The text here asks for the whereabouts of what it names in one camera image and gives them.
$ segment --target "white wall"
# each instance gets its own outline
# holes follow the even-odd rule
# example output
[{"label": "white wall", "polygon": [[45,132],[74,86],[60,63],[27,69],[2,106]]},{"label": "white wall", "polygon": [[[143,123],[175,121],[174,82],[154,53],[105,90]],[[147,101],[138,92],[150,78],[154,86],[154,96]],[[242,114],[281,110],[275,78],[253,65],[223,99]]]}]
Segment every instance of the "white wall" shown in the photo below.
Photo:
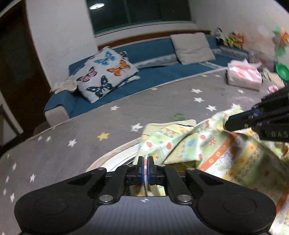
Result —
[{"label": "white wall", "polygon": [[28,23],[50,86],[68,66],[98,52],[85,0],[26,0]]},{"label": "white wall", "polygon": [[191,22],[182,23],[154,23],[145,26],[128,27],[128,29],[116,30],[116,32],[104,33],[101,36],[95,38],[97,45],[101,45],[107,42],[115,41],[122,38],[132,37],[140,34],[163,32],[170,30],[189,30],[197,29],[197,25]]},{"label": "white wall", "polygon": [[[199,28],[221,28],[225,35],[238,31],[246,35],[245,49],[274,55],[272,30],[276,26],[289,32],[289,13],[274,0],[189,0],[192,16]],[[289,66],[289,49],[280,62]]]}]

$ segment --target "green bowl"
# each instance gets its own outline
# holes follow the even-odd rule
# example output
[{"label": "green bowl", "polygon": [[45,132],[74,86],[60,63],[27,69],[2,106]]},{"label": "green bowl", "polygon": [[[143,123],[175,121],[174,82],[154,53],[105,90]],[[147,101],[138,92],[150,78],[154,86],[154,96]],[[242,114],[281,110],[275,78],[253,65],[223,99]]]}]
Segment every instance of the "green bowl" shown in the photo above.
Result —
[{"label": "green bowl", "polygon": [[289,69],[284,64],[276,64],[276,72],[278,73],[279,77],[281,77],[283,80],[288,81],[289,80]]}]

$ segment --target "dark window glass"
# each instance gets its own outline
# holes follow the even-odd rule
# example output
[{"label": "dark window glass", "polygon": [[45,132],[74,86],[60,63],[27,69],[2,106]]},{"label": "dark window glass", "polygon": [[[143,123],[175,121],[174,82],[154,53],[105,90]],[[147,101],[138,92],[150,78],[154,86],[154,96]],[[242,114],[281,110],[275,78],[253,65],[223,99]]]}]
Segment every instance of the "dark window glass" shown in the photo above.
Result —
[{"label": "dark window glass", "polygon": [[127,0],[132,23],[162,21],[159,2],[156,0]]},{"label": "dark window glass", "polygon": [[123,0],[87,0],[86,2],[88,8],[97,3],[104,3],[101,8],[88,9],[94,32],[128,24]]},{"label": "dark window glass", "polygon": [[87,0],[95,34],[124,26],[157,21],[191,21],[188,0]]}]

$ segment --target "toy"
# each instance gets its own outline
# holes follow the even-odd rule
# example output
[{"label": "toy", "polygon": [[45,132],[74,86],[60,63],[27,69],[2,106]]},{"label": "toy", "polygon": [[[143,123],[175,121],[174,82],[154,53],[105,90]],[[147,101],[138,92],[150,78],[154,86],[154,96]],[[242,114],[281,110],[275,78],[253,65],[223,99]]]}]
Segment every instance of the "toy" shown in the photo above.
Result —
[{"label": "toy", "polygon": [[216,37],[217,46],[220,45],[228,46],[228,43],[226,42],[226,37],[223,35],[222,30],[220,28],[217,28],[215,30],[214,36]]},{"label": "toy", "polygon": [[229,44],[230,47],[242,49],[243,42],[244,42],[244,35],[236,34],[235,32],[230,33],[229,37],[227,37],[227,43]]},{"label": "toy", "polygon": [[285,48],[289,45],[289,34],[283,28],[279,27],[277,27],[273,33],[275,34],[273,38],[273,42],[275,43],[275,56],[282,57],[286,54]]}]

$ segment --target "butterfly print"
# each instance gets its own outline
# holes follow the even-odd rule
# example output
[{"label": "butterfly print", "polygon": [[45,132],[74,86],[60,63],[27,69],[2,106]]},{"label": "butterfly print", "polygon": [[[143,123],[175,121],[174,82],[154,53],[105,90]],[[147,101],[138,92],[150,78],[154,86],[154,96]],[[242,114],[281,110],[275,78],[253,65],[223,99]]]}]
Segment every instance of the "butterfly print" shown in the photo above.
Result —
[{"label": "butterfly print", "polygon": [[117,68],[110,68],[110,69],[107,69],[107,71],[111,72],[111,73],[114,73],[115,76],[121,76],[121,71],[125,71],[125,69],[129,70],[130,69],[130,66],[128,64],[125,63],[124,60],[120,60],[119,61],[119,67]]},{"label": "butterfly print", "polygon": [[94,62],[102,65],[108,65],[110,60],[115,61],[115,57],[110,52],[106,52],[104,59],[95,60]]},{"label": "butterfly print", "polygon": [[88,87],[88,88],[86,88],[86,90],[94,92],[99,98],[103,97],[102,90],[105,91],[105,89],[108,89],[108,90],[113,89],[112,84],[108,83],[106,76],[101,77],[101,86],[100,87]]},{"label": "butterfly print", "polygon": [[75,74],[77,74],[77,72],[78,72],[80,69],[84,68],[84,66],[85,66],[85,65],[79,66],[79,67],[72,73],[72,76],[75,75]]},{"label": "butterfly print", "polygon": [[83,81],[83,82],[88,82],[91,77],[94,77],[97,74],[97,72],[94,70],[94,67],[91,67],[90,70],[88,71],[88,74],[85,76],[82,76],[78,79],[77,81]]},{"label": "butterfly print", "polygon": [[127,53],[126,53],[126,52],[119,52],[119,55],[120,55],[124,60],[127,60],[127,59],[128,59],[128,56],[127,56]]}]

